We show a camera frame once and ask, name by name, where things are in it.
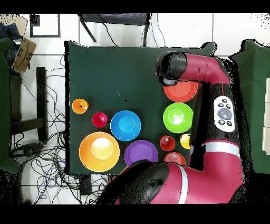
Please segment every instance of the gray circular button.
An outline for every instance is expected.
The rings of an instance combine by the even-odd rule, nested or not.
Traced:
[[[223,125],[223,124],[225,124],[225,121],[224,121],[224,120],[219,120],[218,123],[219,123],[220,125]]]
[[[217,115],[224,120],[231,120],[233,116],[232,112],[227,108],[221,108]]]

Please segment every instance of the small red cup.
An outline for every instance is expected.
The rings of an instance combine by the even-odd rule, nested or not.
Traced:
[[[97,112],[92,117],[93,125],[96,127],[104,127],[107,124],[108,118],[106,114]]]
[[[164,151],[171,151],[175,147],[175,140],[171,136],[163,135],[160,138],[160,147]]]

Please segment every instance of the black button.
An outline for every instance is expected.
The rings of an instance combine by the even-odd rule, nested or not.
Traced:
[[[223,124],[225,124],[225,121],[224,121],[224,120],[219,120],[218,123],[219,123],[220,125],[223,125]]]

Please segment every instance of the blue bowl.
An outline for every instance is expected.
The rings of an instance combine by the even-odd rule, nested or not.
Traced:
[[[124,142],[131,141],[139,135],[141,121],[135,113],[129,110],[122,110],[113,116],[111,131],[118,140]]]

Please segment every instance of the bowl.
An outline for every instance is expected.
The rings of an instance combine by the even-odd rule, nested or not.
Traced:
[[[122,110],[112,117],[110,128],[113,136],[118,140],[131,141],[139,135],[141,121],[135,113]]]
[[[193,111],[182,103],[175,102],[169,105],[163,114],[163,123],[170,132],[183,133],[191,128]]]
[[[180,153],[175,153],[175,152],[169,153],[168,155],[166,155],[166,157],[164,158],[164,161],[178,163],[179,165],[186,165],[185,158]]]
[[[137,140],[127,147],[124,153],[124,161],[126,165],[129,166],[139,160],[149,160],[150,162],[158,161],[158,151],[151,142],[146,140]]]
[[[79,148],[82,164],[91,171],[105,172],[113,168],[120,156],[116,139],[105,132],[86,136]]]
[[[72,110],[76,114],[83,114],[88,109],[88,103],[84,99],[76,99],[72,103]]]
[[[187,102],[197,93],[198,83],[193,81],[178,82],[175,86],[164,86],[166,96],[174,102]]]

